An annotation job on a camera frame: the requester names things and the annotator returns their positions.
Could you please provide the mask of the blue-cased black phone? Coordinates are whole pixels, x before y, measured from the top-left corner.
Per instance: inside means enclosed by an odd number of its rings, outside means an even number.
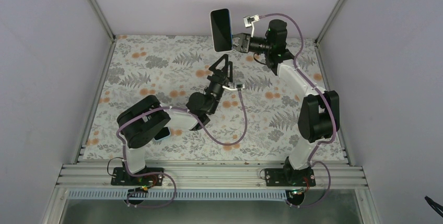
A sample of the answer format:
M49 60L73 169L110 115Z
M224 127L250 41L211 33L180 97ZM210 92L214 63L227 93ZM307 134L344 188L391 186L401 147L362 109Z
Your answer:
M159 133L154 137L154 140L159 142L171 136L170 129L168 127L162 128Z

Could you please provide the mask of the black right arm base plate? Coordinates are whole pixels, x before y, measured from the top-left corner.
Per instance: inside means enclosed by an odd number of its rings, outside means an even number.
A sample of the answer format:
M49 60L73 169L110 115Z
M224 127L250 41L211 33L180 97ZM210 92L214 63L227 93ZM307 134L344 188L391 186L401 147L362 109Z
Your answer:
M316 186L315 175L311 168L303 170L267 168L264 172L268 187Z

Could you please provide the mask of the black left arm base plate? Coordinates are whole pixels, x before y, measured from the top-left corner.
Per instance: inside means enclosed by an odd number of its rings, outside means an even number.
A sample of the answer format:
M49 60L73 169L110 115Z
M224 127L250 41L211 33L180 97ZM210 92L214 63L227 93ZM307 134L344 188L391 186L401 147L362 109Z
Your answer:
M162 186L164 176L163 168L144 168L136 174L153 173L153 175L131 176L126 172L125 167L114 168L110 184L113 186Z

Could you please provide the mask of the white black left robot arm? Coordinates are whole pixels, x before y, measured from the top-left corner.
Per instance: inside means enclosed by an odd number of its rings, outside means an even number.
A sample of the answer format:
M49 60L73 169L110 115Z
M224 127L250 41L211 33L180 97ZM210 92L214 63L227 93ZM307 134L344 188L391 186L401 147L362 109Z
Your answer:
M145 179L144 147L150 141L170 136L173 126L198 131L210 122L224 90L233 82L232 68L228 54L222 55L209 67L209 85L203 92L191 94L184 109L164 106L150 95L118 116L116 135L123 143L124 177L131 184L138 185Z

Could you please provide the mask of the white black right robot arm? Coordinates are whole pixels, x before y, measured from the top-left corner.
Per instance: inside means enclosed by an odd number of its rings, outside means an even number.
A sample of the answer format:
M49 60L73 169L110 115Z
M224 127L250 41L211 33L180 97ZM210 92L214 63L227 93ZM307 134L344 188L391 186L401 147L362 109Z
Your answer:
M312 158L321 144L329 144L340 128L340 100L335 91L318 86L297 65L296 56L287 48L287 23L274 19L269 22L264 38L251 33L233 35L233 48L241 53L263 54L266 66L293 88L302 100L298 117L300 140L286 158L282 176L284 182L295 186L312 173Z

